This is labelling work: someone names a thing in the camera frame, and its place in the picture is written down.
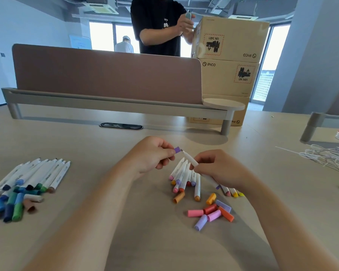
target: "building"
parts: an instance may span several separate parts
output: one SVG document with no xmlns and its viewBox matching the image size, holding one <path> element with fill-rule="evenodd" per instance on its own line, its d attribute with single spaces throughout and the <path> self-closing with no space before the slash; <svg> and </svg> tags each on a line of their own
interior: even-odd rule
<svg viewBox="0 0 339 271">
<path fill-rule="evenodd" d="M 269 92 L 271 82 L 273 81 L 273 77 L 275 74 L 275 70 L 262 70 L 260 76 L 257 80 L 254 100 L 257 101 L 265 101 L 267 97 L 267 93 Z"/>
</svg>

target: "man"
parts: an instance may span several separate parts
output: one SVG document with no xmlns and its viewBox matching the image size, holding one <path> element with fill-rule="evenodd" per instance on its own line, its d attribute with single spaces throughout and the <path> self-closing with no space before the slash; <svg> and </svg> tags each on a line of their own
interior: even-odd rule
<svg viewBox="0 0 339 271">
<path fill-rule="evenodd" d="M 123 41 L 116 44 L 114 52 L 134 53 L 133 46 L 131 45 L 131 39 L 128 36 L 123 36 Z"/>
<path fill-rule="evenodd" d="M 183 5 L 174 0 L 132 0 L 132 25 L 140 53 L 179 57 L 181 35 L 188 44 L 193 39 L 193 22 L 185 14 Z"/>
</svg>

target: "orange marker cap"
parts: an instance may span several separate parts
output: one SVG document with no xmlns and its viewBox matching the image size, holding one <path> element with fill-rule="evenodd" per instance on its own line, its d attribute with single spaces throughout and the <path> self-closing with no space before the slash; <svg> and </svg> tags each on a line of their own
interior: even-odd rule
<svg viewBox="0 0 339 271">
<path fill-rule="evenodd" d="M 230 222 L 234 220 L 234 216 L 232 216 L 230 213 L 228 213 L 225 209 L 223 209 L 221 206 L 218 208 L 221 211 L 222 216 L 224 216 L 226 219 L 228 219 Z"/>
<path fill-rule="evenodd" d="M 177 196 L 175 196 L 174 199 L 173 199 L 173 202 L 174 203 L 179 203 L 180 200 L 183 199 L 183 197 L 185 197 L 185 192 L 181 192 Z"/>
<path fill-rule="evenodd" d="M 203 209 L 203 213 L 208 215 L 208 214 L 210 214 L 212 212 L 215 212 L 217 209 L 218 209 L 217 205 L 210 205 L 210 206 L 208 206 L 208 207 Z"/>
<path fill-rule="evenodd" d="M 206 204 L 212 205 L 212 204 L 214 203 L 215 200 L 216 200 L 216 194 L 215 194 L 215 193 L 212 193 L 212 194 L 208 197 L 208 199 L 207 199 L 207 201 L 206 201 Z"/>
</svg>

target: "beige table surface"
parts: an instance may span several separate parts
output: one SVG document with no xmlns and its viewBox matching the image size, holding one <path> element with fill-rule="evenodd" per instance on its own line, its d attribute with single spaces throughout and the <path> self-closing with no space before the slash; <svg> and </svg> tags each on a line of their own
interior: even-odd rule
<svg viewBox="0 0 339 271">
<path fill-rule="evenodd" d="M 221 148 L 236 156 L 339 259 L 339 173 L 276 148 L 301 152 L 308 147 L 299 142 L 307 115 L 248 111 L 244 125 L 231 127 L 224 137 L 220 126 L 188 124 L 183 117 L 38 106 L 23 106 L 22 113 L 32 120 L 13 120 L 7 107 L 0 107 L 0 180 L 16 165 L 37 157 L 63 158 L 72 165 L 57 192 L 45 194 L 45 201 L 37 204 L 36 214 L 25 214 L 18 223 L 0 221 L 0 271 L 19 270 L 103 174 L 148 135 L 161 136 L 192 155 Z M 33 120 L 35 116 L 46 121 Z M 145 129 L 105 129 L 98 127 L 102 122 L 142 124 Z M 336 142 L 335 132 L 320 129 L 313 139 Z M 201 232 L 194 230 L 197 219 L 183 211 L 203 208 L 213 189 L 202 180 L 202 202 L 195 202 L 193 191 L 186 189 L 185 199 L 173 204 L 167 178 L 175 165 L 154 170 L 132 186 L 106 270 L 277 270 L 246 198 L 224 198 L 218 192 L 233 208 L 235 221 L 222 218 Z"/>
</svg>

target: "metal desk frame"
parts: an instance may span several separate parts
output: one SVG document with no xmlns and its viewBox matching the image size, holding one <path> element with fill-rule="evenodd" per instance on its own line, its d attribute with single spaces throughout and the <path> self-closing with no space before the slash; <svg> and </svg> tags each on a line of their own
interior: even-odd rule
<svg viewBox="0 0 339 271">
<path fill-rule="evenodd" d="M 221 135 L 227 136 L 234 116 L 234 111 L 232 110 L 214 109 L 202 104 L 181 104 L 77 94 L 37 92 L 18 90 L 15 88 L 2 88 L 1 90 L 13 119 L 22 119 L 18 104 L 199 117 L 223 120 Z"/>
</svg>

